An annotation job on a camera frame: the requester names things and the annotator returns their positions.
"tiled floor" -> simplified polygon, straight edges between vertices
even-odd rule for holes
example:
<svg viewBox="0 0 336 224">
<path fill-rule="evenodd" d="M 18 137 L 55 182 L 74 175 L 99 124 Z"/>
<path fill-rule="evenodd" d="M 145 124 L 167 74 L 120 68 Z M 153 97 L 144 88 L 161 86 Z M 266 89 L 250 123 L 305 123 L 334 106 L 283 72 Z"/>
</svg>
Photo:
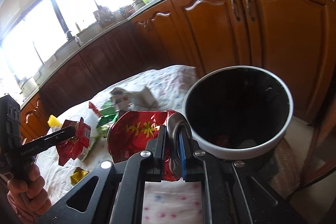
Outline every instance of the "tiled floor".
<svg viewBox="0 0 336 224">
<path fill-rule="evenodd" d="M 298 167 L 301 168 L 308 152 L 313 128 L 300 119 L 293 118 L 287 128 L 285 139 L 292 147 Z M 317 224 L 336 197 L 336 172 L 314 185 L 294 194 L 290 204 L 307 220 Z"/>
</svg>

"human hand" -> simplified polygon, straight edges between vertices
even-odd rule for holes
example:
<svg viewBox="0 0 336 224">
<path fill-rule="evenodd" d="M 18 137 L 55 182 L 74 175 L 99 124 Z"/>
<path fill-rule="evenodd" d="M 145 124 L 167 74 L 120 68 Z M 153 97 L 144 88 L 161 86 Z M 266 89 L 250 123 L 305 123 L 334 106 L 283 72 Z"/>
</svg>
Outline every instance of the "human hand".
<svg viewBox="0 0 336 224">
<path fill-rule="evenodd" d="M 33 211 L 38 215 L 42 215 L 51 207 L 51 202 L 47 191 L 43 189 L 45 182 L 37 165 L 33 164 L 31 166 L 28 176 L 31 180 L 29 186 L 23 180 L 10 179 L 7 183 L 8 194 L 13 196 L 16 205 L 21 209 L 26 212 Z M 20 193 L 27 193 L 27 196 L 31 199 L 29 208 L 26 206 Z"/>
</svg>

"pot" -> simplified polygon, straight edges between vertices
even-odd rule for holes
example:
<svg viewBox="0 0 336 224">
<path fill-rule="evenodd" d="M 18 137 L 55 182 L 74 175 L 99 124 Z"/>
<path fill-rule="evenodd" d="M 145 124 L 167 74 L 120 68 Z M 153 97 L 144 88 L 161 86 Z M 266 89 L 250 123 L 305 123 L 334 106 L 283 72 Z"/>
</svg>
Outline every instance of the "pot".
<svg viewBox="0 0 336 224">
<path fill-rule="evenodd" d="M 275 74 L 252 66 L 199 79 L 182 105 L 199 146 L 220 159 L 245 160 L 272 150 L 285 135 L 293 99 Z"/>
</svg>

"yellow crumpled wrapper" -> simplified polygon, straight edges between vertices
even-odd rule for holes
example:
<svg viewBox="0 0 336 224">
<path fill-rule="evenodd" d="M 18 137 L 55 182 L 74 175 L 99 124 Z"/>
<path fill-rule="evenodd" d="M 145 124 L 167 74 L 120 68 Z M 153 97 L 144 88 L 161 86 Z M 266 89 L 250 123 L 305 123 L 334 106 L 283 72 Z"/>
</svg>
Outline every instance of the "yellow crumpled wrapper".
<svg viewBox="0 0 336 224">
<path fill-rule="evenodd" d="M 89 171 L 85 171 L 80 167 L 77 167 L 74 171 L 74 173 L 70 176 L 71 179 L 71 185 L 75 186 L 79 181 L 82 180 L 83 177 L 85 177 Z"/>
</svg>

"qr code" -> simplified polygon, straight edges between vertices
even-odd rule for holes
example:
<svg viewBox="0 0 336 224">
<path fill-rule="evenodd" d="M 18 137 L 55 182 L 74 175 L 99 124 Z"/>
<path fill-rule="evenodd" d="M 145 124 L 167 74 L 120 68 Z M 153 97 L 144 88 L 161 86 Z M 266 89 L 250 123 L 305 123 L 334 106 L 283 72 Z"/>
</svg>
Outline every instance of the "qr code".
<svg viewBox="0 0 336 224">
<path fill-rule="evenodd" d="M 120 151 L 120 160 L 121 161 L 128 160 L 128 158 L 129 158 L 129 152 L 121 150 Z"/>
<path fill-rule="evenodd" d="M 91 135 L 91 130 L 86 128 L 85 129 L 85 137 L 90 138 L 90 135 Z"/>
</svg>

